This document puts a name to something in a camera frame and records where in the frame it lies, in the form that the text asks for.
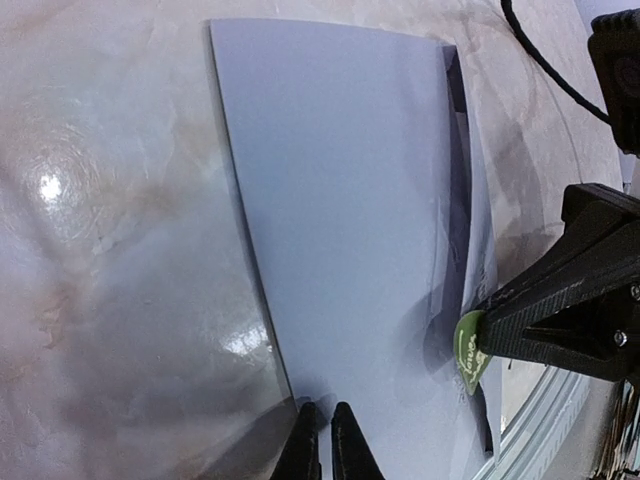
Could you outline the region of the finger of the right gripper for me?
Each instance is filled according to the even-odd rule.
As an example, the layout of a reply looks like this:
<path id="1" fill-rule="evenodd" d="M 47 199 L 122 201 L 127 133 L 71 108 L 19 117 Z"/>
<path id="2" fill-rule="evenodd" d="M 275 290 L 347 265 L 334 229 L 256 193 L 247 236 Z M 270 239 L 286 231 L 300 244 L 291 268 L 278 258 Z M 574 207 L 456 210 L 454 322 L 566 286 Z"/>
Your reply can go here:
<path id="1" fill-rule="evenodd" d="M 526 271 L 487 298 L 483 330 L 523 330 L 639 283 L 639 200 L 601 184 L 565 189 L 565 230 Z"/>
<path id="2" fill-rule="evenodd" d="M 487 355 L 558 367 L 609 382 L 639 381 L 639 303 L 592 299 L 539 319 L 511 316 L 478 326 Z"/>

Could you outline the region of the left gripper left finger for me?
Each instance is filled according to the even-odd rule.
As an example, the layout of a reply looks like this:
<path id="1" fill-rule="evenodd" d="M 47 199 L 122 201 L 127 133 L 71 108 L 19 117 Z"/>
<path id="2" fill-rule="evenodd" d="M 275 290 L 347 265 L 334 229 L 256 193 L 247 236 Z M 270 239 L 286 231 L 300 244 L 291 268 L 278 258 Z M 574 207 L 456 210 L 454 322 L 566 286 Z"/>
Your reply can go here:
<path id="1" fill-rule="evenodd" d="M 319 480 L 317 406 L 304 403 L 270 477 L 271 480 Z"/>

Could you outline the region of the green round seal sticker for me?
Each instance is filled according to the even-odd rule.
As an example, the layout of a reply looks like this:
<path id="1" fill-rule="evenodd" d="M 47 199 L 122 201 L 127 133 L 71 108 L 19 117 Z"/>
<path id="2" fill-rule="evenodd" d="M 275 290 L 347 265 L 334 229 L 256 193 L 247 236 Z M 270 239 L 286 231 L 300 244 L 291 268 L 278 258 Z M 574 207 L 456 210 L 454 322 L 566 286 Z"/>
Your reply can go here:
<path id="1" fill-rule="evenodd" d="M 473 310 L 457 323 L 454 332 L 454 355 L 466 392 L 474 395 L 491 357 L 479 348 L 479 327 L 486 313 Z"/>

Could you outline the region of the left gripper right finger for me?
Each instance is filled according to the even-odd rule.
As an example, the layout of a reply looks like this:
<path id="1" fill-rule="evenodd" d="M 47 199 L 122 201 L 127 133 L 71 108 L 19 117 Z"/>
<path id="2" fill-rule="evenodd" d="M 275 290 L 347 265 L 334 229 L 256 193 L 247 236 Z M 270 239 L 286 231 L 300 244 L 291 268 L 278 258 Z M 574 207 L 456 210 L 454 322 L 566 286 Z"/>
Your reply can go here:
<path id="1" fill-rule="evenodd" d="M 347 402 L 331 420 L 332 474 L 336 480 L 383 480 L 383 474 Z"/>

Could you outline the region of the grey envelope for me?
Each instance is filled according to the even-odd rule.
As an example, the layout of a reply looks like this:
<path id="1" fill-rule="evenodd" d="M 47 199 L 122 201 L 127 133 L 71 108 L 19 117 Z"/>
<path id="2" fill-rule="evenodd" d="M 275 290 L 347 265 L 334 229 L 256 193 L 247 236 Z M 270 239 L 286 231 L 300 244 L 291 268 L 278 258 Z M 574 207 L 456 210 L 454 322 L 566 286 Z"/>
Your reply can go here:
<path id="1" fill-rule="evenodd" d="M 294 398 L 349 403 L 389 479 L 474 477 L 499 448 L 501 373 L 469 395 L 454 355 L 496 276 L 460 50 L 275 19 L 218 19 L 211 38 Z"/>

